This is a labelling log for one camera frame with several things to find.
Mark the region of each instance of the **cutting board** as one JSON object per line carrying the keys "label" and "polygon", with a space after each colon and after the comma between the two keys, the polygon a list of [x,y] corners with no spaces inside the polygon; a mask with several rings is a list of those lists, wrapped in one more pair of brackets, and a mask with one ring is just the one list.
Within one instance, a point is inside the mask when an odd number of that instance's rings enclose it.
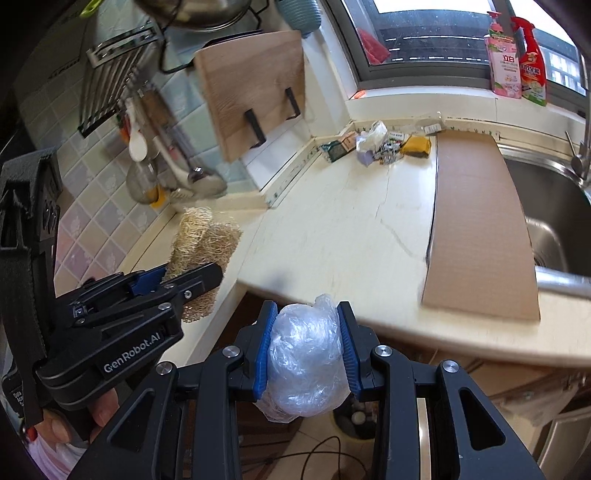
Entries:
{"label": "cutting board", "polygon": [[226,161],[244,155],[258,140],[244,113],[252,109],[268,134],[294,115],[290,87],[304,112],[304,54],[299,31],[229,40],[194,55],[203,95]]}

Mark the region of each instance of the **finger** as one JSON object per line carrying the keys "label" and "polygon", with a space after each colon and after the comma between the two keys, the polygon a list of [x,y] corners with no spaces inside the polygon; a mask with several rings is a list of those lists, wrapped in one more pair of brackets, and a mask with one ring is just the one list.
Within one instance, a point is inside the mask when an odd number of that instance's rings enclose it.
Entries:
{"label": "finger", "polygon": [[90,413],[99,427],[104,427],[107,422],[115,415],[119,408],[117,392],[114,388],[105,393],[96,400],[90,407]]}
{"label": "finger", "polygon": [[97,435],[102,431],[103,427],[99,427],[98,425],[92,429],[90,432],[90,442],[94,442]]}
{"label": "finger", "polygon": [[43,421],[35,425],[37,433],[50,445],[68,443],[72,436],[65,422],[59,415],[49,410],[43,410]]}

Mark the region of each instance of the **crumpled plastic bag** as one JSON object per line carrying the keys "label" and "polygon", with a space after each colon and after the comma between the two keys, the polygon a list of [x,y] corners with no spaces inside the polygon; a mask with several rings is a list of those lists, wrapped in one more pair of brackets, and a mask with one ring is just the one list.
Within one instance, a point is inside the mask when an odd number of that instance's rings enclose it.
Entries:
{"label": "crumpled plastic bag", "polygon": [[339,315],[330,296],[284,307],[271,329],[267,389],[256,402],[268,420],[289,423],[333,410],[349,395]]}

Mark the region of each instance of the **black cable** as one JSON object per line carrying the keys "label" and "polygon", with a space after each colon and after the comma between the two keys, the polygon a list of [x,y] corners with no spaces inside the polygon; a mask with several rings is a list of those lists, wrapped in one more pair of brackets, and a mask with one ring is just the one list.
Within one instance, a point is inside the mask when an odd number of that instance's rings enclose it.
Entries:
{"label": "black cable", "polygon": [[[322,444],[324,444],[325,442],[327,442],[328,440],[331,440],[333,438],[339,439],[339,451],[338,452],[332,452],[332,451],[328,451],[328,450],[316,450],[319,446],[321,446]],[[351,455],[350,453],[342,452],[341,449],[340,449],[340,438],[338,438],[337,436],[332,436],[332,437],[328,437],[327,439],[322,440],[322,442],[320,442],[318,445],[316,445],[309,452],[288,453],[286,455],[280,455],[280,456],[277,456],[277,457],[269,457],[269,458],[266,458],[265,460],[263,460],[262,462],[257,462],[255,464],[253,464],[252,466],[250,466],[250,468],[247,468],[246,470],[243,470],[242,471],[242,474],[245,474],[245,473],[248,473],[248,472],[252,472],[253,470],[256,470],[257,468],[261,467],[262,465],[272,465],[277,460],[281,460],[282,458],[295,457],[295,456],[299,456],[299,455],[307,455],[308,457],[306,457],[306,462],[304,463],[304,467],[302,468],[302,473],[301,473],[301,478],[303,478],[304,471],[306,470],[307,462],[310,459],[310,457],[313,454],[315,454],[315,453],[327,453],[329,455],[339,455],[339,477],[340,477],[340,457],[341,456],[352,458],[358,464],[361,465],[361,467],[363,468],[364,473],[367,473],[367,469],[365,468],[365,465],[363,464],[363,462],[360,459],[358,459],[356,456]]]}
{"label": "black cable", "polygon": [[160,27],[160,30],[162,31],[162,35],[163,35],[164,39],[162,42],[162,47],[160,47],[160,56],[158,58],[158,70],[160,70],[160,72],[164,73],[165,75],[172,75],[173,73],[180,72],[181,70],[185,70],[185,69],[188,69],[189,67],[193,66],[193,62],[190,61],[190,62],[181,64],[177,67],[174,67],[172,69],[165,69],[164,68],[164,56],[166,54],[166,46],[168,45],[168,40],[166,39],[166,36],[164,35],[164,33],[166,32],[166,29],[172,24],[172,22],[174,22],[177,19],[178,11],[180,10],[182,3],[183,3],[183,0],[178,0],[177,4],[174,6],[173,10],[170,12],[170,18],[166,22],[166,25],[163,27]]}
{"label": "black cable", "polygon": [[308,454],[308,456],[306,457],[306,461],[304,462],[304,466],[301,468],[301,475],[300,475],[300,480],[304,480],[304,473],[306,471],[306,465],[308,465],[308,461],[310,460],[310,458],[312,457],[312,454],[318,449],[318,447],[320,445],[322,445],[323,443],[328,442],[329,440],[332,439],[337,439],[337,441],[339,442],[339,458],[337,460],[337,471],[339,473],[339,480],[340,480],[340,456],[341,456],[341,451],[340,451],[340,438],[336,435],[333,435],[332,437],[328,437],[327,439],[322,440],[322,442],[320,442],[318,445],[316,445],[314,448],[312,448],[312,451]]}

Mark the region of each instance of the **faucet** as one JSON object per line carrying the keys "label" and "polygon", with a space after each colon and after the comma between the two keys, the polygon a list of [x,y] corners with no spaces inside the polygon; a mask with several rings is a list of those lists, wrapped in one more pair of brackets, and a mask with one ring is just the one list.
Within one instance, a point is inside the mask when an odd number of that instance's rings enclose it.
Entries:
{"label": "faucet", "polygon": [[579,64],[581,72],[581,86],[585,89],[586,97],[586,115],[585,115],[585,136],[579,146],[579,153],[574,149],[570,135],[566,132],[569,139],[570,148],[573,151],[573,158],[570,160],[570,166],[574,173],[584,184],[587,184],[589,176],[589,167],[591,166],[591,83],[590,72],[587,68],[587,59],[582,53],[579,53]]}

